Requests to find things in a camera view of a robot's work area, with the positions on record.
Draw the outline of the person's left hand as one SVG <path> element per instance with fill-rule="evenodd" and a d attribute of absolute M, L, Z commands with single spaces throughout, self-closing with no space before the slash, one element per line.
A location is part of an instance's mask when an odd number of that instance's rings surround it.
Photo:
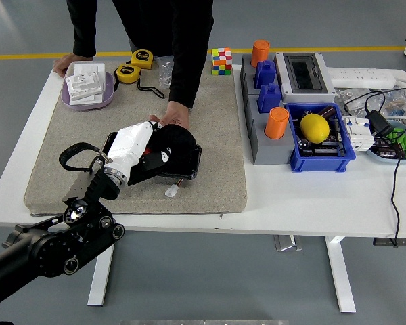
<path fill-rule="evenodd" d="M 169 101 L 165 114 L 162 118 L 156 115 L 150 115 L 149 120 L 160 123 L 162 126 L 178 125 L 189 129 L 189 111 L 190 109 L 183 104 L 175 101 Z"/>

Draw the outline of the person's right hand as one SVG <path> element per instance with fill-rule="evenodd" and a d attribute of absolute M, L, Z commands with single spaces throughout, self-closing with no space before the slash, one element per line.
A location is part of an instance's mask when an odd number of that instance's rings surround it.
<path fill-rule="evenodd" d="M 66 54 L 53 62 L 53 71 L 60 77 L 64 77 L 70 64 L 76 61 L 83 61 L 84 57 L 73 53 Z"/>

